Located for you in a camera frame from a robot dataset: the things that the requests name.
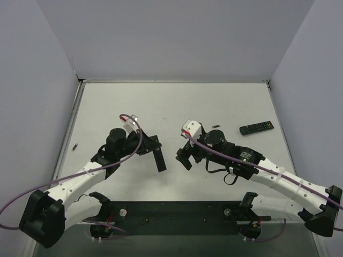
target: screw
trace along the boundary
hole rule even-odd
[[[122,217],[125,217],[127,213],[128,213],[128,212],[127,212],[127,210],[125,210],[125,209],[121,209],[121,210],[119,211],[119,215],[122,216]]]
[[[231,215],[231,210],[228,209],[228,208],[226,208],[226,209],[224,210],[224,215],[225,215],[225,216],[230,216],[230,215]]]

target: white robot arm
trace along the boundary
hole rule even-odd
[[[212,161],[221,164],[231,175],[266,185],[288,198],[276,199],[247,193],[242,205],[250,208],[257,216],[304,222],[312,232],[332,236],[342,196],[340,188],[326,188],[305,181],[272,163],[262,154],[227,142],[220,130],[206,133],[195,120],[188,120],[181,131],[181,136],[189,141],[178,150],[176,159],[186,169],[192,167],[188,160],[190,156],[193,156],[196,163],[206,159],[207,163]]]
[[[85,198],[80,197],[95,184],[111,176],[126,156],[153,152],[158,171],[166,170],[158,137],[148,137],[141,129],[136,133],[136,116],[131,116],[130,120],[121,118],[126,131],[121,128],[111,130],[106,144],[77,172],[82,175],[45,192],[36,190],[31,194],[19,223],[21,231],[44,247],[51,247],[65,229],[85,218],[96,216],[109,199],[97,192]]]

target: white table surface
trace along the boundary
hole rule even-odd
[[[175,160],[186,143],[180,129],[187,119],[194,119],[206,131],[220,124],[227,141],[248,146],[294,173],[266,84],[86,84],[59,177],[80,170],[105,143],[109,131],[122,127],[121,113],[135,114],[148,135],[158,135],[167,170],[157,172],[152,153],[135,155],[89,192],[98,191],[113,201],[242,200],[246,192],[284,198],[243,178],[228,186],[223,182],[226,173],[207,173],[205,161],[193,161],[188,171]],[[246,137],[239,133],[240,126],[268,120],[275,129]]]

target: black remote control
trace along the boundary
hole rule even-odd
[[[250,135],[256,132],[261,132],[265,130],[272,130],[274,128],[273,124],[269,122],[261,122],[248,126],[240,127],[240,132],[242,135]]]

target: gray wall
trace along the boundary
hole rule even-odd
[[[316,0],[272,78],[297,173],[343,188],[343,1]],[[337,227],[343,227],[339,215]],[[343,233],[327,240],[341,256]]]
[[[35,0],[0,1],[0,206],[51,179],[78,81]],[[18,225],[27,198],[0,222]],[[0,256],[26,236],[0,229]]]
[[[314,0],[38,0],[80,78],[270,79]]]

